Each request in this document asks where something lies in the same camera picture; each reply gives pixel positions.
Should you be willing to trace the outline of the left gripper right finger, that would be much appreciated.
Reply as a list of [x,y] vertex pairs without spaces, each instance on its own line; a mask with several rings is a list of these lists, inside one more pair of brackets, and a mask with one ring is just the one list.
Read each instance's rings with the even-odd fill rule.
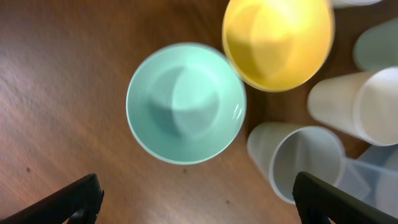
[[308,172],[297,174],[292,195],[303,224],[397,224],[397,218]]

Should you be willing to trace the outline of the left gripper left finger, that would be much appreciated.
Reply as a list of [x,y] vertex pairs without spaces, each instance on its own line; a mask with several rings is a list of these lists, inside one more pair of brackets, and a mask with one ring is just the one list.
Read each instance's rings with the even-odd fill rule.
[[97,175],[88,174],[37,203],[1,220],[1,223],[95,224],[104,191]]

